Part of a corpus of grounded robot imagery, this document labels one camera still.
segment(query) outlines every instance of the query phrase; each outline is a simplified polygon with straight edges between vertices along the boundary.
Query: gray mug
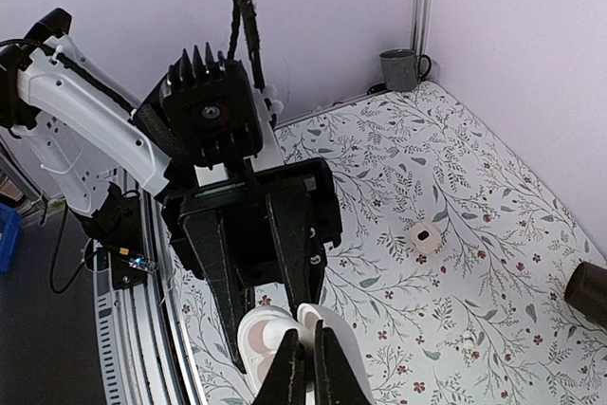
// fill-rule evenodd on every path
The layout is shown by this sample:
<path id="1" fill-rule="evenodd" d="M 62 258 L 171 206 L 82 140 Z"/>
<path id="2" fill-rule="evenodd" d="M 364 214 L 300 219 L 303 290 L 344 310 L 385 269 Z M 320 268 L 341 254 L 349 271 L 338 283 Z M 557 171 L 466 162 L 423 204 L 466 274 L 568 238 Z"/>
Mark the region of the gray mug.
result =
<path id="1" fill-rule="evenodd" d="M 396 92 L 414 90 L 428 76 L 432 61 L 426 54 L 415 55 L 412 49 L 391 49 L 379 54 L 381 71 L 386 87 Z M 421 61 L 428 61 L 428 68 L 421 72 Z"/>

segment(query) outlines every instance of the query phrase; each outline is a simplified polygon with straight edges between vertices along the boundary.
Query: blue container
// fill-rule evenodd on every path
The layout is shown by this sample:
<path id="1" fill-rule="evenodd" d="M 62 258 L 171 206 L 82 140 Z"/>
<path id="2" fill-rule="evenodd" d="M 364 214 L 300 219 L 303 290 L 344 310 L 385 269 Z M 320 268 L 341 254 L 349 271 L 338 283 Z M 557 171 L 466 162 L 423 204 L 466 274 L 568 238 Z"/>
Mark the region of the blue container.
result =
<path id="1" fill-rule="evenodd" d="M 21 215 L 15 209 L 0 203 L 0 273 L 10 271 L 12 258 L 21 234 Z"/>

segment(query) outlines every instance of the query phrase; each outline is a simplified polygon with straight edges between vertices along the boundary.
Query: black cylinder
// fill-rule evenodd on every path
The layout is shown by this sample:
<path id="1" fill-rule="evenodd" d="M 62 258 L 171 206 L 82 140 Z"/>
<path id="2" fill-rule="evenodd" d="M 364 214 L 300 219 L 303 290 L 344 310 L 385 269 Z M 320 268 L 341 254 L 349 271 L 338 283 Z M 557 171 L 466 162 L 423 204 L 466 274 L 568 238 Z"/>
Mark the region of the black cylinder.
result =
<path id="1" fill-rule="evenodd" d="M 565 301 L 607 329 L 607 269 L 581 263 L 569 279 Z"/>

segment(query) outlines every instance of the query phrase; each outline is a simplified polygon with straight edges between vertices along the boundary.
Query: white object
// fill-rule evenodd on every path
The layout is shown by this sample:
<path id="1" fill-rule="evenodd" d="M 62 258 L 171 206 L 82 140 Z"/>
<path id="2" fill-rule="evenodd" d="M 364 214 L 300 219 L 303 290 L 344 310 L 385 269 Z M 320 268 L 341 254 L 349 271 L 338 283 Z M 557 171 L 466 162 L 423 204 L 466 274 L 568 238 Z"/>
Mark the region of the white object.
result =
<path id="1" fill-rule="evenodd" d="M 449 333 L 447 337 L 436 344 L 436 348 L 445 346 L 447 343 L 456 343 L 462 350 L 471 351 L 478 349 L 474 334 L 470 331 L 464 331 L 462 334 Z"/>
<path id="2" fill-rule="evenodd" d="M 51 37 L 46 44 L 56 49 L 62 46 L 61 53 L 133 105 L 138 104 L 85 59 L 67 35 Z M 75 72 L 54 64 L 42 50 L 34 50 L 29 57 L 32 63 L 19 72 L 19 98 L 48 113 L 54 125 L 47 128 L 49 117 L 40 113 L 36 118 L 37 126 L 32 130 L 23 126 L 15 126 L 12 130 L 19 136 L 28 137 L 34 153 L 57 181 L 70 208 L 81 215 L 90 215 L 98 209 L 104 199 L 86 199 L 90 198 L 92 187 L 96 187 L 97 192 L 101 190 L 92 179 L 83 182 L 83 173 L 97 175 L 107 171 L 97 169 L 96 163 L 85 164 L 78 152 L 82 146 L 70 134 L 70 129 L 112 157 L 143 190 L 157 195 L 166 187 L 168 180 L 164 173 L 170 159 L 129 122 L 129 113 Z"/>
<path id="3" fill-rule="evenodd" d="M 254 394 L 259 393 L 283 336 L 289 329 L 297 329 L 305 349 L 312 348 L 312 335 L 309 331 L 280 307 L 267 305 L 253 308 L 240 321 L 238 350 Z"/>
<path id="4" fill-rule="evenodd" d="M 61 45 L 57 45 L 57 47 L 55 48 L 55 52 L 53 52 L 53 55 L 50 57 L 50 62 L 55 65 L 57 63 L 57 56 L 59 56 L 59 54 L 63 54 L 64 52 L 64 47 Z"/>
<path id="5" fill-rule="evenodd" d="M 330 327 L 335 331 L 343 354 L 348 359 L 352 372 L 359 382 L 360 389 L 370 403 L 375 403 L 371 392 L 371 385 L 369 384 L 369 378 L 364 369 L 364 362 L 362 361 L 362 354 L 360 353 L 357 336 L 354 334 L 350 324 L 337 313 L 321 305 L 301 304 L 297 309 L 297 321 L 303 324 L 312 334 L 314 334 L 314 329 L 318 320 L 322 320 L 323 327 Z"/>
<path id="6" fill-rule="evenodd" d="M 285 111 L 285 104 L 282 103 L 280 100 L 276 100 L 277 95 L 278 90 L 276 89 L 275 85 L 268 84 L 264 89 L 264 100 L 269 99 L 271 103 L 269 107 L 269 114 L 271 116 L 276 115 L 276 117 L 278 118 L 283 113 L 283 111 Z"/>
<path id="7" fill-rule="evenodd" d="M 437 251 L 440 246 L 440 233 L 428 221 L 415 224 L 409 230 L 409 237 L 415 248 L 421 253 L 432 253 Z"/>

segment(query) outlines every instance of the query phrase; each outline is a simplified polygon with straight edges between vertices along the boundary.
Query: mug handle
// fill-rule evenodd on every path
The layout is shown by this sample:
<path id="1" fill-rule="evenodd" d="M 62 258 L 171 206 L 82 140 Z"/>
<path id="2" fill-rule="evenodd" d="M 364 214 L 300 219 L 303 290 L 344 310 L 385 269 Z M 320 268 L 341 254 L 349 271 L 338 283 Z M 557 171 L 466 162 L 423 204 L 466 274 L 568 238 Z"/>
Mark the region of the mug handle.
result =
<path id="1" fill-rule="evenodd" d="M 428 61 L 428 68 L 421 75 L 417 75 L 420 81 L 423 81 L 430 73 L 430 70 L 432 70 L 432 59 L 428 57 L 427 54 L 420 54 L 419 56 L 417 56 L 417 68 L 421 66 L 421 61 L 423 59 L 426 59 Z"/>

